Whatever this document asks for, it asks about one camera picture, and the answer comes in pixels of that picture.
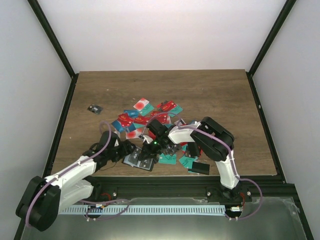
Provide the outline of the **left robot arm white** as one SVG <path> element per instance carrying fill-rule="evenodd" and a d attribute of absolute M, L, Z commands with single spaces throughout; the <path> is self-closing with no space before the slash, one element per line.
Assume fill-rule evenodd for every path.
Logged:
<path fill-rule="evenodd" d="M 99 142 L 91 145 L 71 165 L 46 177 L 33 177 L 17 205 L 16 216 L 27 226 L 43 232 L 71 205 L 87 199 L 97 202 L 102 189 L 92 174 L 108 162 L 124 159 L 135 148 L 129 140 L 120 140 L 115 132 L 103 132 Z"/>

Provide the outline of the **blue card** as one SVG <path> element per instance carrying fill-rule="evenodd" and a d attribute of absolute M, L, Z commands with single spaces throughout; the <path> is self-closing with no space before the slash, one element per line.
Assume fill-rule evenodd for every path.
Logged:
<path fill-rule="evenodd" d="M 133 119 L 135 119 L 139 116 L 139 111 L 136 109 L 124 110 L 123 112 L 125 114 L 128 114 L 128 116 Z"/>

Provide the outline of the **teal card right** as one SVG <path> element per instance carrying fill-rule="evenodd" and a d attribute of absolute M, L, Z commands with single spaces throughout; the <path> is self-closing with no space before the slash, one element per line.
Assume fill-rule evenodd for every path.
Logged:
<path fill-rule="evenodd" d="M 183 108 L 180 107 L 179 105 L 177 105 L 176 107 L 174 107 L 173 109 L 170 110 L 170 116 L 174 117 L 176 115 L 178 115 L 179 113 L 181 113 L 183 111 Z"/>

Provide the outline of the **black leather card holder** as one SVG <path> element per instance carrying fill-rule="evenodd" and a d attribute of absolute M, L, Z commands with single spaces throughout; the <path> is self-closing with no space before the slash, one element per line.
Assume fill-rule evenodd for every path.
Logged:
<path fill-rule="evenodd" d="M 158 159 L 156 157 L 149 157 L 143 160 L 139 159 L 141 150 L 140 147 L 135 147 L 133 152 L 122 160 L 122 163 L 133 168 L 151 172 Z"/>

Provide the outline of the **black frame post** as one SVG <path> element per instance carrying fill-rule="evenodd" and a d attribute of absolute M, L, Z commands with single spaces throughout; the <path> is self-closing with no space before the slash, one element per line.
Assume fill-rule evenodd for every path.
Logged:
<path fill-rule="evenodd" d="M 54 30 L 52 29 L 40 3 L 38 0 L 27 0 L 28 4 L 30 5 L 31 9 L 33 10 L 36 18 L 38 19 L 41 27 L 43 28 L 45 34 L 47 35 L 49 41 L 51 42 L 55 52 L 57 53 L 61 63 L 63 64 L 65 70 L 67 71 L 68 75 L 71 79 L 76 76 L 76 73 L 68 60 L 65 51 L 63 50 Z"/>
<path fill-rule="evenodd" d="M 276 36 L 278 35 L 279 31 L 281 30 L 283 24 L 285 23 L 287 17 L 289 16 L 291 10 L 293 9 L 297 0 L 286 0 L 282 9 L 280 10 L 275 22 L 273 23 L 265 41 L 262 44 L 256 58 L 254 59 L 249 71 L 247 71 L 248 77 L 253 77 L 257 72 L 259 66 L 261 65 L 263 59 L 265 58 L 268 50 L 272 46 Z"/>

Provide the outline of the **teal card top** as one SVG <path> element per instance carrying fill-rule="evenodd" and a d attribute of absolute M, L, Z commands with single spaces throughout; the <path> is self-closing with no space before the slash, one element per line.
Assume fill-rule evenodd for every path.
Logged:
<path fill-rule="evenodd" d="M 146 116 L 148 115 L 150 112 L 152 112 L 154 110 L 154 107 L 148 103 L 144 106 L 144 108 L 142 110 L 139 111 L 139 114 L 141 116 Z"/>

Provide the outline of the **black front rail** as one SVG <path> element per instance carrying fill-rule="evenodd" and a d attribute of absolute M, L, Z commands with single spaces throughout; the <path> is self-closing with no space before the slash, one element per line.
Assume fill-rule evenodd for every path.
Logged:
<path fill-rule="evenodd" d="M 286 183 L 280 176 L 252 175 L 253 183 L 244 181 L 240 184 L 238 193 L 245 196 L 246 201 L 259 196 L 292 197 L 298 193 L 292 183 Z M 107 193 L 113 199 L 134 198 L 195 198 L 206 199 L 209 202 L 221 204 L 236 204 L 242 200 L 240 195 L 226 198 L 223 194 L 218 176 L 91 176 L 89 180 L 98 192 L 94 200 L 102 199 Z"/>

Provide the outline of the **black VIP card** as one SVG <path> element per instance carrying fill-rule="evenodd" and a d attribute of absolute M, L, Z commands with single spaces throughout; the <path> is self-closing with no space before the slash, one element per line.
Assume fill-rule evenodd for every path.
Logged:
<path fill-rule="evenodd" d="M 91 104 L 88 108 L 87 108 L 88 111 L 90 111 L 91 113 L 94 113 L 96 115 L 99 115 L 103 108 L 99 105 L 96 105 L 96 104 Z"/>

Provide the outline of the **teal card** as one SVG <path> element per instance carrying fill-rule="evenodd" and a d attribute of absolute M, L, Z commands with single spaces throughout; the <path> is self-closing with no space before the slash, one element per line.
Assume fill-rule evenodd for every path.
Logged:
<path fill-rule="evenodd" d="M 183 111 L 183 108 L 180 107 L 179 105 L 177 105 L 176 107 L 174 107 L 173 109 L 170 110 L 170 116 L 174 117 L 176 115 L 178 115 L 179 113 L 181 113 Z"/>
<path fill-rule="evenodd" d="M 146 116 L 148 115 L 150 112 L 152 112 L 154 110 L 154 107 L 148 103 L 144 106 L 144 108 L 142 110 L 139 111 L 139 114 L 141 116 Z"/>

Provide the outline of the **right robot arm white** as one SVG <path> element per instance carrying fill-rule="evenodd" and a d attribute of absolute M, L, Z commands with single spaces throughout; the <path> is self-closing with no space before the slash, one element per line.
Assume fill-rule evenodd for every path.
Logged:
<path fill-rule="evenodd" d="M 235 137 L 218 122 L 206 116 L 192 124 L 167 127 L 153 119 L 146 128 L 154 134 L 155 139 L 143 137 L 139 160 L 159 155 L 166 147 L 187 143 L 192 157 L 204 153 L 216 162 L 223 198 L 232 202 L 240 196 L 239 175 L 231 164 Z"/>

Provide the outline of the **black box on cards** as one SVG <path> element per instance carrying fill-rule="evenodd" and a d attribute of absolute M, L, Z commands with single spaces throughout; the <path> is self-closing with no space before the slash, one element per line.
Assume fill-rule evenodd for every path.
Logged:
<path fill-rule="evenodd" d="M 188 171 L 193 172 L 193 173 L 197 173 L 197 174 L 209 175 L 210 174 L 210 165 L 206 164 L 206 163 L 194 161 L 192 163 L 191 168 L 189 168 Z"/>

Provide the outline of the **white card red circle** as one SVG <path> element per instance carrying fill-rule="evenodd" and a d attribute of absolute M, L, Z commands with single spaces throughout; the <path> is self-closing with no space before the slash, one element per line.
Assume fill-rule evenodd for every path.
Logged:
<path fill-rule="evenodd" d="M 145 98 L 141 98 L 133 107 L 138 110 L 141 111 L 143 110 L 150 102 L 145 99 Z"/>

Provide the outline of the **black frame post right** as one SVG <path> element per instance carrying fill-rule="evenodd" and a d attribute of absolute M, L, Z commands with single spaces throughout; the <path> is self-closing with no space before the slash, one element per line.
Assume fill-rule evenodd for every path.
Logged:
<path fill-rule="evenodd" d="M 276 36 L 278 35 L 279 31 L 281 30 L 283 24 L 285 23 L 287 17 L 289 16 L 291 10 L 293 9 L 297 0 L 286 0 L 282 9 L 280 10 L 275 22 L 273 23 L 265 41 L 262 44 L 256 58 L 254 59 L 249 71 L 247 71 L 248 77 L 253 77 L 257 72 L 259 66 L 261 65 L 263 59 L 265 58 L 268 50 L 272 46 Z"/>

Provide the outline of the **black frame post left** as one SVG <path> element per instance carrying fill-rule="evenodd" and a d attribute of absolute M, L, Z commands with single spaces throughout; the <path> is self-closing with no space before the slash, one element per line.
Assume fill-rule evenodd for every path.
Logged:
<path fill-rule="evenodd" d="M 47 35 L 49 41 L 51 42 L 55 52 L 57 53 L 61 63 L 63 64 L 65 70 L 67 71 L 68 75 L 71 79 L 76 76 L 76 73 L 68 60 L 65 51 L 63 50 L 54 30 L 52 29 L 40 3 L 38 0 L 27 0 L 28 4 L 30 5 L 31 9 L 33 10 L 36 18 L 38 19 L 41 27 L 43 28 L 45 34 Z"/>

